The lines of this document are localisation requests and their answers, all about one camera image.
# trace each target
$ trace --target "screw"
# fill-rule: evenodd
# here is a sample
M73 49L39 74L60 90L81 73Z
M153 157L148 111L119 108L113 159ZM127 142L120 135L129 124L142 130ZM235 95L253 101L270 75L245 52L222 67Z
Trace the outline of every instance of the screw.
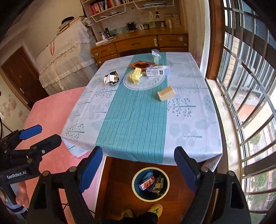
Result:
M49 175L49 171L44 171L43 173L42 173L42 175L44 176L44 177L46 177L46 176L48 176Z
M205 166L201 167L200 169L201 169L202 172L205 172L205 173L207 173L208 170L209 170L209 169L208 169L207 167L205 167Z
M75 172L77 170L77 167L75 167L75 166L71 166L70 168L69 168L69 171L70 172Z
M235 176L235 173L233 171L229 171L228 174L232 177Z

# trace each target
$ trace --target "pink tablecloth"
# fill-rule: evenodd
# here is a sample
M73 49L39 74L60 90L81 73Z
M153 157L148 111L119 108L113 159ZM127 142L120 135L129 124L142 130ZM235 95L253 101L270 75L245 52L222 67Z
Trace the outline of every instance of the pink tablecloth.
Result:
M79 96L85 87L76 88L60 92L49 96L43 100L36 102L30 112L30 115L24 125L24 129L40 124L42 126L42 133L38 134L26 141L22 141L17 149L29 149L31 145L53 135L60 135L68 116L76 104ZM40 163L39 171L42 173L45 170L50 171L52 174L66 171L71 166L77 166L79 162L89 156L89 152L85 155L76 158L70 154L64 143L61 146L43 156ZM85 190L83 197L90 210L95 211L99 183L102 176L104 166L104 159L100 165L89 189ZM27 194L31 199L34 189L36 187L38 178L26 181ZM62 203L67 203L64 190L60 190L60 197ZM74 223L69 208L65 209L65 215L68 223Z

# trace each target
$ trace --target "human hand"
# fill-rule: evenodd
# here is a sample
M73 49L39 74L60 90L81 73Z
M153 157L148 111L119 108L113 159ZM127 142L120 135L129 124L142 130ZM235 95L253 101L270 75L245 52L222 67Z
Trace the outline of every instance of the human hand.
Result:
M22 205L23 207L28 207L29 205L29 198L27 195L26 183L25 181L18 183L18 192L16 195L16 203Z

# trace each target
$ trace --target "wooden door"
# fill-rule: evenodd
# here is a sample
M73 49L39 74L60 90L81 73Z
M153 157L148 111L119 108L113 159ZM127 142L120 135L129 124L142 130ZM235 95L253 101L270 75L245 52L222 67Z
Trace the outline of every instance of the wooden door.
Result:
M39 81L39 73L33 67L23 47L17 49L1 66L7 78L20 95L32 105L48 97Z

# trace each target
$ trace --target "red string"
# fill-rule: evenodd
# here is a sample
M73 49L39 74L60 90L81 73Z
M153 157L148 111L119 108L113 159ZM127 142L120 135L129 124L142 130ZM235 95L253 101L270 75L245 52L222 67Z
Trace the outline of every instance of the red string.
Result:
M55 39L51 42L51 46L50 46L50 50L51 50L51 55L53 56L54 55L54 52L55 52Z

